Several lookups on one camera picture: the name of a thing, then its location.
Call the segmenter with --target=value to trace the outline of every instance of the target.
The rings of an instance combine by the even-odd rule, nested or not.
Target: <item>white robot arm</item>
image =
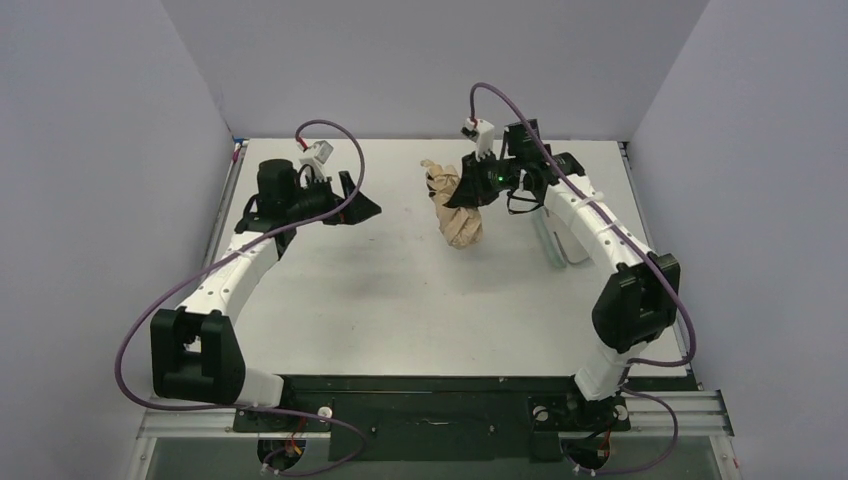
[[[289,230],[246,251],[240,249],[266,232],[333,210],[342,202],[323,164],[332,152],[316,142],[301,156],[298,172],[288,160],[259,165],[258,193],[245,206],[224,256],[238,258],[208,276],[174,309],[160,309],[150,324],[153,387],[160,397],[220,405],[277,407],[284,379],[245,365],[233,325],[262,276],[276,264],[296,235]],[[301,174],[309,170],[302,185]],[[354,189],[348,172],[340,172],[344,196]],[[359,192],[326,225],[355,225],[381,212]],[[195,341],[200,340],[200,348]]]
[[[538,134],[536,121],[529,123]],[[595,347],[574,381],[586,400],[611,397],[620,389],[628,360],[658,338],[676,315],[674,303],[656,277],[633,248],[612,231],[612,226],[647,254],[675,289],[679,284],[679,265],[671,255],[654,254],[621,225],[573,156],[561,153],[552,157],[571,184],[585,193],[584,199],[552,172],[520,123],[505,129],[509,158],[498,159],[492,152],[493,131],[489,122],[466,120],[462,133],[477,147],[462,158],[460,183],[446,206],[480,207],[494,202],[502,191],[506,190],[511,198],[517,190],[524,190],[535,198],[538,207],[543,207],[545,226],[564,260],[578,263],[591,258],[609,276],[592,312],[598,334]],[[608,218],[602,218],[596,208]]]

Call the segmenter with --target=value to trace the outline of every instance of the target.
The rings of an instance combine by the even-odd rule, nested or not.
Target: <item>red wire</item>
[[[303,428],[305,425],[306,425],[306,418],[300,417],[300,422],[298,422],[297,428],[294,429],[294,431],[292,432],[292,436],[289,437],[289,445],[292,446],[292,450],[294,450],[294,436],[297,435],[297,432],[299,432],[300,429]]]

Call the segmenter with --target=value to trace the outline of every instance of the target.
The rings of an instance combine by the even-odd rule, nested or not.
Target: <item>crumpled paper bag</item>
[[[459,174],[452,165],[442,168],[430,160],[422,160],[427,168],[427,187],[436,206],[439,231],[453,248],[462,249],[474,245],[483,238],[483,217],[476,208],[448,208],[445,203],[459,184]]]

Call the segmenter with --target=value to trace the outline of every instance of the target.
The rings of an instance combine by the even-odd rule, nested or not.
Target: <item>white table surface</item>
[[[327,171],[358,175],[353,146],[333,140]],[[467,140],[362,140],[363,193],[383,213],[356,226],[298,229],[236,324],[248,366],[309,375],[571,375],[594,344],[591,310],[606,278],[591,262],[553,268],[530,215],[510,216],[505,200],[484,207],[481,243],[449,247],[427,196],[429,158],[459,166]],[[644,238],[616,142],[555,141],[571,152],[622,222]],[[256,192],[261,161],[297,164],[292,139],[251,139],[221,247]],[[678,360],[667,329],[644,357]],[[683,367],[637,366],[637,376],[682,376]]]

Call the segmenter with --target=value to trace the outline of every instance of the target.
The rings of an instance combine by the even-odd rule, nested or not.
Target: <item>white enclosure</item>
[[[237,136],[326,117],[372,138],[455,137],[469,86],[485,80],[550,138],[623,140],[706,0],[162,4]],[[486,118],[514,121],[500,105]]]
[[[712,0],[630,145],[746,479],[845,478],[846,22],[844,1]]]
[[[122,478],[118,342],[199,265],[232,142],[158,2],[38,0],[0,3],[0,151],[0,477]]]
[[[745,477],[843,477],[846,24],[844,0],[3,2],[2,477],[123,477],[142,410],[113,356],[199,267],[231,135],[453,137],[475,81],[548,139],[631,141]]]

